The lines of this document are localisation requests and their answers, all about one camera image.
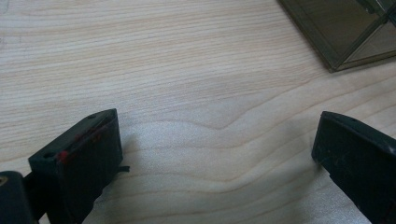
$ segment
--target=black plastic object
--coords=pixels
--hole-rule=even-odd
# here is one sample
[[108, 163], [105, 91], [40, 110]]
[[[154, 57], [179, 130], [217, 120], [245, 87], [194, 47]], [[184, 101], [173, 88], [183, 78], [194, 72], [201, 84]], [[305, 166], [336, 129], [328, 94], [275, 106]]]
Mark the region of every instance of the black plastic object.
[[347, 116], [321, 115], [312, 151], [372, 223], [396, 223], [396, 140]]
[[35, 223], [18, 172], [0, 172], [0, 223]]
[[330, 71], [396, 56], [396, 0], [279, 0]]
[[[7, 175], [8, 182], [0, 186], [0, 217], [15, 210], [34, 220], [47, 213], [51, 223], [81, 223], [102, 189], [117, 172], [126, 171], [121, 161], [117, 110], [92, 114], [30, 157], [32, 173], [23, 183], [21, 175], [18, 183]], [[18, 204], [29, 202], [30, 209], [10, 203], [8, 196], [14, 194]], [[17, 223], [11, 220], [0, 223]]]

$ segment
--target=brown plastic container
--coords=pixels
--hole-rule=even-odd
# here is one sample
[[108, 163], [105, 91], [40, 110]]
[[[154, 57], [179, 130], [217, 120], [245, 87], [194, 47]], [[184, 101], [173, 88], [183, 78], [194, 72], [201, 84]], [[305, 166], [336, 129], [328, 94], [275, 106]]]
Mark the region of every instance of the brown plastic container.
[[396, 56], [396, 0], [279, 0], [339, 71]]

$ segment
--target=light wood surface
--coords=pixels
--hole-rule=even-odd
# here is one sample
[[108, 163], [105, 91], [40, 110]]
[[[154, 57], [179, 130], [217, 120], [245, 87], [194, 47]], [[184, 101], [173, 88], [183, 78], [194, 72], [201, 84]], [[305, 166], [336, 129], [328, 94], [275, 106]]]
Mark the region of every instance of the light wood surface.
[[0, 170], [114, 107], [85, 223], [369, 223], [310, 151], [323, 110], [395, 137], [395, 70], [329, 74], [276, 0], [0, 0]]

